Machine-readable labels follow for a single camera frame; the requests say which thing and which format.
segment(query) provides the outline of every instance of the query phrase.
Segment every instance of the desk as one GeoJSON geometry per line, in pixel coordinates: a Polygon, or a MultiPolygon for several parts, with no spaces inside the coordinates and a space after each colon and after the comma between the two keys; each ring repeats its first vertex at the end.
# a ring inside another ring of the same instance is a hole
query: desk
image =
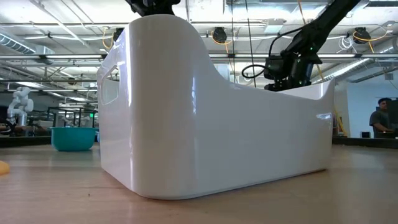
{"type": "Polygon", "coordinates": [[[0,149],[0,223],[397,223],[398,152],[333,147],[328,171],[182,201],[140,197],[88,152],[0,149]]]}

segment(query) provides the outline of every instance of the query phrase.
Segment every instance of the workbench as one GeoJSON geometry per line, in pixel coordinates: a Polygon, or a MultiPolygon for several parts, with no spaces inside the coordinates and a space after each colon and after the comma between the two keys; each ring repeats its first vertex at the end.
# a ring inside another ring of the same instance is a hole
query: workbench
{"type": "Polygon", "coordinates": [[[398,152],[333,146],[329,170],[190,200],[131,192],[86,152],[0,149],[0,223],[397,223],[398,152]]]}

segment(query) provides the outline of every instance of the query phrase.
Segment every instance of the blue bowl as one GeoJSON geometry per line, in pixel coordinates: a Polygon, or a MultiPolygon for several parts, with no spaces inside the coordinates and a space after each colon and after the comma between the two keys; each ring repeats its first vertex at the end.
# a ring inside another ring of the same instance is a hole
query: blue bowl
{"type": "Polygon", "coordinates": [[[51,128],[51,145],[58,151],[87,151],[98,128],[51,128]]]}

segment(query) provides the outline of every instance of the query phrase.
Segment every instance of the table surface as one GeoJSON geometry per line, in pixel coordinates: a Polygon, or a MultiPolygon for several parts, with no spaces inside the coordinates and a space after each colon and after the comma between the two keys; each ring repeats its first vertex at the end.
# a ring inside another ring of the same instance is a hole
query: table surface
{"type": "Polygon", "coordinates": [[[0,223],[398,223],[398,151],[334,146],[327,171],[181,201],[143,198],[87,152],[0,149],[0,223]]]}

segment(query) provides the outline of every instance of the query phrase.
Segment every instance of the ceiling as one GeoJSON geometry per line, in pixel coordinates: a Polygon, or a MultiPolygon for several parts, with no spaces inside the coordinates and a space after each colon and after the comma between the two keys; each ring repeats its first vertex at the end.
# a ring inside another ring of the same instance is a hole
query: ceiling
{"type": "MultiPolygon", "coordinates": [[[[43,45],[54,51],[55,54],[105,54],[106,46],[111,45],[111,35],[117,27],[124,27],[127,23],[138,19],[125,0],[43,0],[41,4],[49,13],[57,18],[77,37],[89,43],[89,47],[83,45],[65,29],[62,29],[56,20],[40,10],[32,1],[37,0],[2,0],[0,1],[0,34],[13,35],[18,41],[28,46],[43,45]]],[[[210,54],[224,54],[224,45],[215,44],[211,37],[206,37],[215,27],[224,27],[227,36],[232,37],[234,33],[234,52],[265,54],[276,35],[265,34],[264,29],[275,19],[285,20],[280,32],[290,31],[303,25],[302,16],[296,0],[268,1],[248,0],[248,12],[244,0],[233,1],[233,14],[231,0],[182,0],[179,5],[173,7],[176,16],[188,20],[198,31],[210,54]],[[252,41],[250,47],[249,20],[251,23],[251,37],[257,38],[252,41]],[[234,31],[231,28],[234,19],[234,31]]],[[[303,2],[303,15],[307,21],[316,18],[329,2],[327,0],[309,0],[303,2]]],[[[369,1],[362,1],[352,10],[330,33],[330,37],[336,39],[328,40],[320,50],[323,54],[369,52],[369,45],[353,44],[348,50],[342,50],[341,36],[347,32],[353,32],[355,27],[366,27],[372,38],[385,38],[373,42],[376,47],[388,41],[398,32],[398,24],[385,26],[388,21],[398,21],[397,7],[364,7],[369,1]]],[[[281,38],[274,46],[275,53],[279,53],[289,43],[290,38],[281,38]]],[[[233,51],[232,44],[228,45],[228,51],[233,51]]],[[[0,54],[18,54],[18,52],[0,45],[0,54]]],[[[8,63],[31,63],[20,61],[8,61],[8,63]]],[[[322,70],[327,71],[334,67],[335,63],[322,65],[322,70]]],[[[245,63],[238,63],[236,67],[243,68],[245,63]]],[[[52,78],[96,78],[98,66],[92,67],[67,67],[57,72],[57,67],[50,67],[47,72],[55,72],[52,78]]],[[[24,67],[36,75],[44,77],[44,68],[24,67]]],[[[268,83],[267,80],[259,78],[259,86],[268,83]]],[[[58,84],[55,88],[86,88],[85,86],[69,86],[67,83],[58,84]]]]}

